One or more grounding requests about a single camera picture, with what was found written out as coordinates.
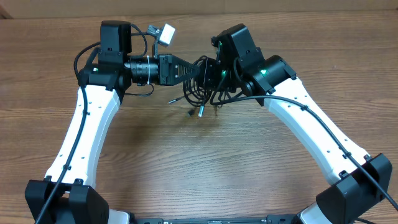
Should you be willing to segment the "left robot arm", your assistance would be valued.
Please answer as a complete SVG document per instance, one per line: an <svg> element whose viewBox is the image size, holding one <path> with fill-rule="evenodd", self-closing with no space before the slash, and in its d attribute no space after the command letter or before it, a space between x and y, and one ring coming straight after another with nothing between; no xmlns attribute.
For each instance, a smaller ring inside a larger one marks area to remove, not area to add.
<svg viewBox="0 0 398 224"><path fill-rule="evenodd" d="M197 64L160 54L175 29L145 32L126 21L103 21L100 40L86 47L76 69L78 98L64 142L42 180L30 180L25 199L36 223L134 223L132 213L113 210L96 191L96 171L108 128L132 84L174 86L199 73ZM132 54L132 37L152 36L152 55Z"/></svg>

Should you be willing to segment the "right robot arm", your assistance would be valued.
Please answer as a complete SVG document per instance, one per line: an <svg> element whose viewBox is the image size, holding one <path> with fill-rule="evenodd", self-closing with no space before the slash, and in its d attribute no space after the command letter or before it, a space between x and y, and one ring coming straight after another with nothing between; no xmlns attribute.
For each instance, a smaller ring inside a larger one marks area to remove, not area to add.
<svg viewBox="0 0 398 224"><path fill-rule="evenodd" d="M249 29L238 24L211 38L216 58L205 69L210 103L256 100L277 116L319 166L328 188L291 218L292 223L354 223L389 200L392 164L371 156L322 111L293 68L280 56L265 58Z"/></svg>

